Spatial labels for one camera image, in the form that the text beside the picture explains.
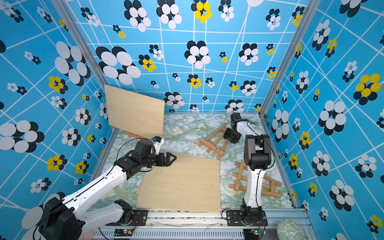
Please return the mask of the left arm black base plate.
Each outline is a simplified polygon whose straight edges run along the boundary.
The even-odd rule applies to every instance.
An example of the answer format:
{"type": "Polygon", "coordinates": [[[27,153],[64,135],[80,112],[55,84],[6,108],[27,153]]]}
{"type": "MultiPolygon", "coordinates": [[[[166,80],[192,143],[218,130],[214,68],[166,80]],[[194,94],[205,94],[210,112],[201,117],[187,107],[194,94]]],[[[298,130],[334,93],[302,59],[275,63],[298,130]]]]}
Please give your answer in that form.
{"type": "Polygon", "coordinates": [[[107,226],[145,226],[148,219],[148,210],[132,210],[130,214],[124,212],[118,222],[109,223],[107,226]]]}

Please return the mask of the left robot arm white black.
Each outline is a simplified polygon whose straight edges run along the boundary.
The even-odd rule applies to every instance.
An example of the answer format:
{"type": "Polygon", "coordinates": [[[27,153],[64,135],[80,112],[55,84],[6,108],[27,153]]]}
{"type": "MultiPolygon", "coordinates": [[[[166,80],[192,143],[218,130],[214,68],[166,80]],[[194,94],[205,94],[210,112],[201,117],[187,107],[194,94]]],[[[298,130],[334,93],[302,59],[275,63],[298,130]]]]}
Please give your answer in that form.
{"type": "Polygon", "coordinates": [[[78,240],[90,231],[108,224],[139,225],[133,208],[124,200],[116,200],[107,207],[90,211],[89,208],[116,186],[137,173],[147,173],[153,167],[169,167],[177,156],[160,151],[164,139],[139,138],[135,149],[115,160],[98,178],[80,190],[62,198],[52,198],[43,207],[41,220],[34,233],[46,240],[78,240]]]}

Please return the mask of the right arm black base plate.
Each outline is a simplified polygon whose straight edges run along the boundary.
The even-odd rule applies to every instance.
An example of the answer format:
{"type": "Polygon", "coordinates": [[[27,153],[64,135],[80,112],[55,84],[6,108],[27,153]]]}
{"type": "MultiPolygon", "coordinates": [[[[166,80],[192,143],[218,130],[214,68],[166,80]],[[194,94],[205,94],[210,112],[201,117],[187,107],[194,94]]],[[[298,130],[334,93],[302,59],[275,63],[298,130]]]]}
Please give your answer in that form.
{"type": "Polygon", "coordinates": [[[225,219],[229,227],[266,227],[269,225],[265,211],[249,216],[242,215],[240,210],[227,210],[225,219]]]}

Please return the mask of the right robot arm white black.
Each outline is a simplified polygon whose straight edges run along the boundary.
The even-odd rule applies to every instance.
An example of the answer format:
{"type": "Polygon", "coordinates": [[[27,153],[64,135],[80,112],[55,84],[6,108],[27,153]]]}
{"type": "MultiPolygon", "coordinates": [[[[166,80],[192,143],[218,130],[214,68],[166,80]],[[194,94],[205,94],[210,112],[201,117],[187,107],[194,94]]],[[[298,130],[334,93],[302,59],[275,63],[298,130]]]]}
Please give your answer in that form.
{"type": "Polygon", "coordinates": [[[262,218],[261,195],[264,175],[272,162],[271,140],[269,135],[258,133],[240,113],[233,113],[224,138],[236,144],[241,137],[245,138],[244,163],[248,168],[248,180],[240,213],[242,222],[252,225],[262,218]]]}

